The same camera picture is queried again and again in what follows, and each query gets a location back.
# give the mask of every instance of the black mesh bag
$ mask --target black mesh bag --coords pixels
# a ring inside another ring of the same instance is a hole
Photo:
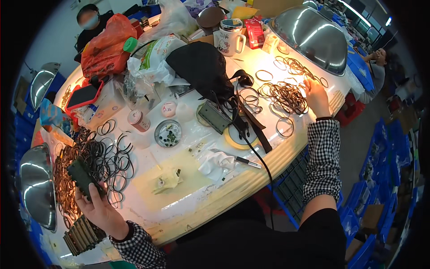
[[[203,98],[224,103],[234,94],[234,86],[225,73],[225,58],[211,44],[193,42],[172,51],[166,62],[188,81]]]

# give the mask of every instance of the gray shirt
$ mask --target gray shirt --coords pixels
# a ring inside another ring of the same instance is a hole
[[[383,66],[377,65],[376,61],[374,60],[371,60],[369,64],[372,68],[371,76],[373,80],[373,86],[375,87],[375,89],[371,91],[371,93],[374,95],[374,98],[384,85],[385,68]]]

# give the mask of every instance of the red phone case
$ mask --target red phone case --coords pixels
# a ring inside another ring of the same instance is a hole
[[[77,104],[77,105],[74,105],[74,106],[71,106],[71,107],[68,107],[68,105],[69,105],[69,102],[70,102],[70,99],[71,99],[71,97],[73,96],[73,93],[76,91],[76,90],[79,90],[79,89],[81,89],[82,87],[75,87],[74,89],[73,89],[73,92],[70,94],[70,97],[69,97],[69,100],[67,101],[67,104],[66,104],[66,110],[68,110],[68,112],[70,113],[70,111],[72,110],[72,109],[75,109],[75,108],[80,108],[81,106],[84,106],[84,105],[90,105],[90,104],[93,104],[95,101],[97,101],[97,99],[98,99],[98,97],[100,96],[100,93],[101,93],[101,90],[102,90],[102,88],[103,88],[103,86],[104,86],[104,81],[103,80],[101,80],[100,81],[100,87],[98,88],[98,90],[97,90],[97,93],[95,94],[95,97],[94,97],[94,99],[92,99],[92,100],[88,100],[88,101],[85,101],[85,102],[82,102],[82,103],[80,103],[80,104]]]

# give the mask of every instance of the red snack package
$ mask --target red snack package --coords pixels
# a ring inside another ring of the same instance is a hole
[[[264,44],[263,27],[260,20],[261,16],[243,20],[248,30],[249,47],[251,49],[262,48]]]
[[[106,29],[91,39],[82,52],[82,72],[86,78],[95,75],[104,77],[119,74],[126,69],[130,53],[123,50],[129,37],[137,38],[136,29],[130,20],[122,15],[113,15],[106,24]]]

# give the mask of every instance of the green bottle cap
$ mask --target green bottle cap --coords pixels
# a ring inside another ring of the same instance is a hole
[[[135,47],[137,46],[138,40],[134,37],[129,37],[126,42],[124,43],[123,50],[132,53]]]

